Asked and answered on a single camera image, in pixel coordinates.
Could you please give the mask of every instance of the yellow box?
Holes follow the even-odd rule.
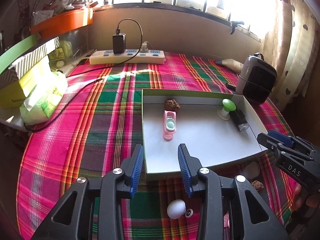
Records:
[[[20,107],[35,85],[50,73],[49,59],[48,56],[45,56],[20,80],[0,90],[0,107]]]

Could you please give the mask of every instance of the orange box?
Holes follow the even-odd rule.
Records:
[[[31,34],[39,33],[42,40],[52,39],[63,33],[93,22],[93,9],[84,8],[58,14],[31,27]]]

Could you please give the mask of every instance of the beige curtain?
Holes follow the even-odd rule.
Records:
[[[283,111],[308,87],[319,48],[319,24],[303,0],[269,0],[267,4],[271,24],[261,51],[277,71],[270,98]]]

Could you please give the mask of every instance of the power strip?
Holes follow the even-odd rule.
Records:
[[[89,60],[90,64],[121,63],[138,52],[137,49],[126,49],[124,53],[114,54],[113,50],[101,50],[94,52]],[[145,64],[164,64],[164,53],[162,50],[148,50],[148,52],[139,52],[133,59],[126,63],[145,63]]]

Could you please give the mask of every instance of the mint green button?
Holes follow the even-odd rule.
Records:
[[[236,110],[236,105],[234,102],[232,102],[229,99],[223,99],[222,100],[222,104],[223,104],[223,109],[226,112],[230,112],[230,111],[235,111]]]

